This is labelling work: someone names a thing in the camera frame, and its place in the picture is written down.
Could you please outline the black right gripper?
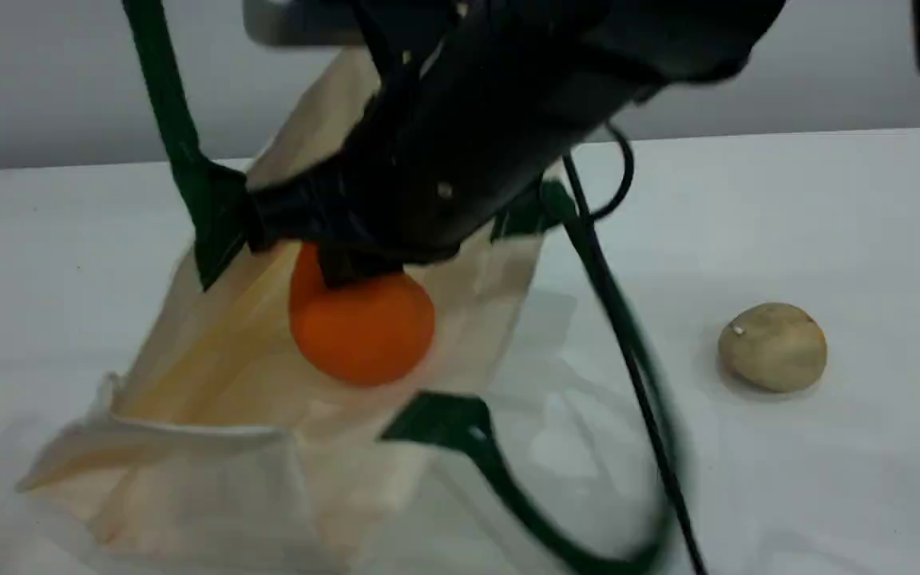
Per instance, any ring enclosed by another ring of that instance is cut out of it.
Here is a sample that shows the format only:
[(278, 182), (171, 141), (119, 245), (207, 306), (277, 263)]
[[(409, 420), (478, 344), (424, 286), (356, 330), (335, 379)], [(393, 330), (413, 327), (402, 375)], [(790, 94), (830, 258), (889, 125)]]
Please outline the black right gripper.
[(292, 178), (249, 192), (249, 247), (265, 252), (282, 240), (319, 245), (318, 263), (328, 290), (404, 272), (402, 264), (432, 264), (455, 257), (461, 243), (406, 240), (393, 227), (399, 213), (369, 201), (367, 185), (347, 175), (333, 154)]

